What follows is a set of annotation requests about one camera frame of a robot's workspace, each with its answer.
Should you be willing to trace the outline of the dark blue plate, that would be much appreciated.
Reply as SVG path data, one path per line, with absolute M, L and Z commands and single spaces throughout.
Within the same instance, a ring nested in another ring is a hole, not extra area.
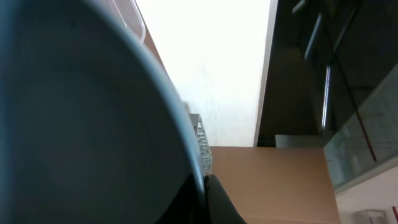
M 1 222 L 208 223 L 190 118 L 93 1 L 1 2 Z

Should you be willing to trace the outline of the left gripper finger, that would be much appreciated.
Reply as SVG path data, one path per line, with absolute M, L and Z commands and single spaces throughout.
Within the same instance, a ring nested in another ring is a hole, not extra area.
M 205 177 L 205 192 L 211 224 L 246 224 L 216 175 Z

